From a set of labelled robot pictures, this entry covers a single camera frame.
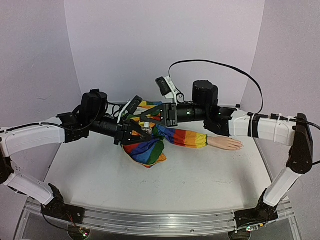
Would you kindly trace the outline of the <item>small nail polish bottle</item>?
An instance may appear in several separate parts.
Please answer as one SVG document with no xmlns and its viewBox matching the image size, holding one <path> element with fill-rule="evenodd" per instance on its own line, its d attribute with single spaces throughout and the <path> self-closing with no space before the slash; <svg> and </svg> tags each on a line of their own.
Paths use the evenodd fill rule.
<svg viewBox="0 0 320 240">
<path fill-rule="evenodd" d="M 142 130 L 148 135 L 152 135 L 153 133 L 153 129 L 151 127 L 142 127 Z"/>
</svg>

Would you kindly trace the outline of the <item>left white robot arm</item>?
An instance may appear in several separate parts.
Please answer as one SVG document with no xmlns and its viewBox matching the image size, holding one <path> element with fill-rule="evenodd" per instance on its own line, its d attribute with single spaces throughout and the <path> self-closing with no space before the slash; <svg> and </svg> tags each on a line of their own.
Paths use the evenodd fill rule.
<svg viewBox="0 0 320 240">
<path fill-rule="evenodd" d="M 50 144 L 72 143 L 87 138 L 90 132 L 112 137 L 114 144 L 132 145 L 151 140 L 152 135 L 132 119 L 107 115 L 108 96 L 92 89 L 82 96 L 73 112 L 57 115 L 52 122 L 42 121 L 0 131 L 0 182 L 41 204 L 45 216 L 80 224 L 85 210 L 66 204 L 59 189 L 24 173 L 11 156 Z"/>
</svg>

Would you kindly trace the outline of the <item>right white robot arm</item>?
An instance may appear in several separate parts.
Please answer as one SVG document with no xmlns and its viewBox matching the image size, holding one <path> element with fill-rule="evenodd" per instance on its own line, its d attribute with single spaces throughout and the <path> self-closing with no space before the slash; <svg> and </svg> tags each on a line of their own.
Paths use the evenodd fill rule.
<svg viewBox="0 0 320 240">
<path fill-rule="evenodd" d="M 277 207 L 283 197 L 313 167 L 313 138 L 307 117 L 245 112 L 236 107 L 218 105 L 218 87 L 208 80 L 192 86 L 192 102 L 178 103 L 177 89 L 169 77 L 156 80 L 161 94 L 172 103 L 163 103 L 140 115 L 143 122 L 164 127 L 202 121 L 203 127 L 224 137 L 250 137 L 268 140 L 290 148 L 285 167 L 264 190 L 255 208 L 234 213 L 237 228 L 266 224 L 278 218 Z"/>
</svg>

